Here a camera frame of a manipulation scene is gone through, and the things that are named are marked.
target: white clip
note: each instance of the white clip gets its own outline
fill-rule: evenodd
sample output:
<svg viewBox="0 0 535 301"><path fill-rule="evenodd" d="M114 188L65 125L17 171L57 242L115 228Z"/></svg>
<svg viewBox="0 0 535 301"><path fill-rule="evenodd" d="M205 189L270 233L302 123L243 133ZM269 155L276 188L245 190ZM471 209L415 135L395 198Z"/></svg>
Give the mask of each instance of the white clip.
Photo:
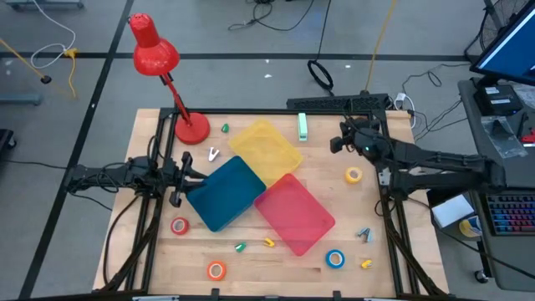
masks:
<svg viewBox="0 0 535 301"><path fill-rule="evenodd" d="M219 150L216 150L216 152L214 152L214 148L211 147L210 148L210 152L208 153L208 160L210 162L214 161L214 159L216 159L216 156L219 154Z"/></svg>

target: gray carpet floor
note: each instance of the gray carpet floor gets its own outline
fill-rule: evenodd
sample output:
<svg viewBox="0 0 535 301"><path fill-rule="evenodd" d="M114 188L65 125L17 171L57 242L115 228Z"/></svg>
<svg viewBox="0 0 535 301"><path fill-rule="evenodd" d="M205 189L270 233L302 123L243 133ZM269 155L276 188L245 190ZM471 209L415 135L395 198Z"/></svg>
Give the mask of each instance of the gray carpet floor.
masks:
<svg viewBox="0 0 535 301"><path fill-rule="evenodd" d="M291 32L261 26L228 31L229 25L251 18L253 4L243 0L135 0L132 12L149 13L160 34L182 53L314 54L327 2L315 1L308 16ZM266 22L291 26L308 4L305 0L277 0L273 15ZM105 53L124 5L125 0L91 0L85 2L84 10L47 12L77 33L75 46L80 51ZM333 1L322 51L371 54L389 5L387 0ZM459 55L477 32L483 7L483 2L476 0L399 0L380 53ZM0 20L0 37L19 51L33 52L48 43L70 41L68 32L33 10L17 13L0 3ZM4 30L8 24L15 30ZM127 27L118 51L130 53L134 46L135 40ZM74 84L79 99L72 100L54 87L41 85L18 60L0 60L2 93L43 96L40 106L0 105L0 128L14 130L18 138L18 147L8 154L9 159L67 165L103 63L103 59L77 60ZM376 62L369 90L395 97L409 74L420 74L440 63L443 62L380 60ZM369 61L326 60L322 64L334 77L335 94L358 94L364 88ZM46 73L60 89L68 89L70 68L70 60L60 59ZM430 118L459 99L457 81L474 76L467 66L441 68L436 74L442 81L440 88L427 78L412 79L406 85L416 109ZM186 104L197 108L284 108L288 98L324 95L308 74L306 60L301 59L183 59L173 77ZM139 75L130 59L115 59L79 162L102 166L122 161L135 112L139 108L171 104L171 97L158 79ZM461 105L443 123L464 117ZM422 129L418 120L414 133ZM432 150L476 153L465 121L427 135L418 145ZM2 163L0 226L4 234L0 244L0 299L18 296L62 176L62 171L41 166ZM99 190L86 193L109 206L113 204L110 194ZM109 219L110 213L95 204L67 198L33 297L90 291ZM477 283L472 273L482 267L479 255L448 237L437 237L452 293L488 300L535 300L535 293L503 291L493 281Z"/></svg>

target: blue tape roll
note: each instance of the blue tape roll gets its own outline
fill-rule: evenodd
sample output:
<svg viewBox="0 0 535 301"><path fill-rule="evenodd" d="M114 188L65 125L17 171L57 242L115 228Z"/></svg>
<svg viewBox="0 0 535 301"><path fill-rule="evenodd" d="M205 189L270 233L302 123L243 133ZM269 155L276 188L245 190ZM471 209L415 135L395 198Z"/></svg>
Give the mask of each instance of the blue tape roll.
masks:
<svg viewBox="0 0 535 301"><path fill-rule="evenodd" d="M333 263L333 256L340 256L340 262L338 264ZM327 255L325 256L325 262L328 266L331 268L341 268L344 266L345 263L345 256L340 250L330 250Z"/></svg>

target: tape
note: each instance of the tape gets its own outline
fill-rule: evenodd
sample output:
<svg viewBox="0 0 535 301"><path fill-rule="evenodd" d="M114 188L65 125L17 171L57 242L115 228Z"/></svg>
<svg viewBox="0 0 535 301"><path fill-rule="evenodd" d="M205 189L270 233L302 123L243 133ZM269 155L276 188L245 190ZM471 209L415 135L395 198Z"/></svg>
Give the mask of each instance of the tape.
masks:
<svg viewBox="0 0 535 301"><path fill-rule="evenodd" d="M360 180L362 180L362 171L358 167L350 167L345 171L345 180L349 184L355 184L358 183Z"/></svg>
<svg viewBox="0 0 535 301"><path fill-rule="evenodd" d="M171 222L171 231L176 235L183 235L190 229L190 223L184 217L177 217Z"/></svg>
<svg viewBox="0 0 535 301"><path fill-rule="evenodd" d="M340 250L330 250L325 256L325 262L330 268L341 268L345 263L345 256Z"/></svg>
<svg viewBox="0 0 535 301"><path fill-rule="evenodd" d="M219 273L214 274L214 268L219 268ZM210 264L208 264L207 269L208 278L213 281L219 281L223 278L225 278L225 274L227 273L227 267L225 266L225 263L220 261L213 261Z"/></svg>

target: lamp shade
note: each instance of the lamp shade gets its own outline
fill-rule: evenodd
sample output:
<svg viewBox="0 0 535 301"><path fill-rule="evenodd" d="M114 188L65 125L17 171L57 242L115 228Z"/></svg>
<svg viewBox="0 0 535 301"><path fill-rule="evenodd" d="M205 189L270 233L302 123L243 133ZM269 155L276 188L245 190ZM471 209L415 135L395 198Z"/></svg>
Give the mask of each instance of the lamp shade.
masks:
<svg viewBox="0 0 535 301"><path fill-rule="evenodd" d="M171 43L160 38L148 14L132 15L130 28L137 41L133 59L139 73L154 76L167 74L178 65L180 55Z"/></svg>

